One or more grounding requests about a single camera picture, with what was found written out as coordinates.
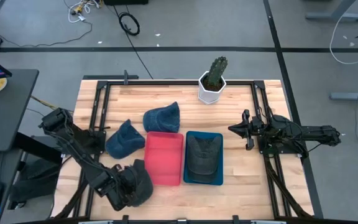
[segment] blue plastic tray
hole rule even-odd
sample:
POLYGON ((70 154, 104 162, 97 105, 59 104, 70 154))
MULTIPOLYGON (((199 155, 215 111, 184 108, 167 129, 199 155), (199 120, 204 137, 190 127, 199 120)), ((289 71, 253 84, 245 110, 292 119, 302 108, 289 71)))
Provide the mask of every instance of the blue plastic tray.
POLYGON ((186 133, 186 152, 185 152, 185 170, 183 172, 183 180, 189 184, 209 184, 209 185, 222 185, 223 184, 223 135, 220 133, 205 133, 199 131, 188 131, 186 133), (218 173, 216 174, 215 180, 211 183, 199 183, 191 180, 187 174, 187 139, 188 136, 194 136, 201 139, 211 139, 216 136, 222 137, 221 150, 219 151, 219 164, 218 173))

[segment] cactus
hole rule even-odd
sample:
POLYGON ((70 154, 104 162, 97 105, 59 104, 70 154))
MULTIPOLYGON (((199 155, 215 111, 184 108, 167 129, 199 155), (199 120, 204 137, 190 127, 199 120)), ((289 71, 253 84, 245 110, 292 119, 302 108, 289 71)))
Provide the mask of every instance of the cactus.
POLYGON ((211 68, 209 69, 209 72, 206 77, 207 89, 220 90, 221 77, 222 77, 223 71, 226 69, 226 67, 227 67, 226 57, 222 56, 222 57, 215 59, 215 61, 211 65, 211 68))

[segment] white cable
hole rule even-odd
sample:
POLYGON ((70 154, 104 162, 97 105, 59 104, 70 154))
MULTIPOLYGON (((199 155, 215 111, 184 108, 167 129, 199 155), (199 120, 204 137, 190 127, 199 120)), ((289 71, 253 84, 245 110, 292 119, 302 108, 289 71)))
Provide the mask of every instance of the white cable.
POLYGON ((335 57, 334 55, 334 52, 332 50, 332 44, 333 44, 333 40, 334 40, 334 35, 335 35, 335 31, 336 31, 336 28, 338 27, 338 24, 339 22, 341 21, 343 15, 338 19, 338 21, 336 22, 336 25, 335 25, 335 28, 334 28, 334 32, 333 32, 333 36, 331 37, 331 42, 329 43, 329 51, 331 52, 331 54, 333 55, 333 57, 335 58, 335 60, 341 64, 344 64, 344 65, 354 65, 354 64, 357 64, 358 62, 343 62, 341 60, 339 60, 338 58, 335 57))
MULTIPOLYGON (((74 8, 75 6, 77 6, 77 5, 83 4, 83 2, 84 2, 84 0, 81 0, 79 3, 72 5, 72 6, 68 9, 68 21, 69 21, 69 22, 71 22, 71 23, 76 23, 76 22, 80 22, 80 21, 81 21, 81 19, 77 19, 77 20, 75 20, 75 21, 72 21, 72 20, 70 19, 70 17, 71 17, 71 12, 73 11, 73 8, 74 8)), ((85 12, 88 13, 88 14, 91 13, 91 8, 90 8, 89 6, 94 6, 94 4, 91 3, 91 2, 87 2, 87 3, 85 3, 84 6, 83 6, 83 8, 85 9, 85 12)))

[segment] blue cap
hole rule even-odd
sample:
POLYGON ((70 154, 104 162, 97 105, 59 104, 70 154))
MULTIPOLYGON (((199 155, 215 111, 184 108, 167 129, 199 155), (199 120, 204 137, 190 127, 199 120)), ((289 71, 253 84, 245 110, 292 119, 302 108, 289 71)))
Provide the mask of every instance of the blue cap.
POLYGON ((177 133, 180 126, 179 122, 180 114, 177 102, 163 108, 149 110, 143 115, 143 126, 147 132, 177 133))
POLYGON ((145 139, 136 131, 128 119, 106 141, 106 151, 113 158, 122 159, 143 148, 144 145, 145 139))

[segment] white hexagonal pot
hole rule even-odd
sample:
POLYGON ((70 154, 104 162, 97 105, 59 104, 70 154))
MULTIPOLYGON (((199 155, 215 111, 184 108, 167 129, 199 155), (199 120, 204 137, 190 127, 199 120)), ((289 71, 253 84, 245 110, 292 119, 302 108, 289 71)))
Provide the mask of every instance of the white hexagonal pot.
POLYGON ((208 72, 209 71, 204 72, 204 74, 198 79, 198 99, 207 105, 218 102, 224 87, 226 87, 226 81, 224 81, 224 78, 221 77, 223 86, 219 91, 209 91, 204 89, 201 81, 206 76, 206 74, 208 74, 208 72))

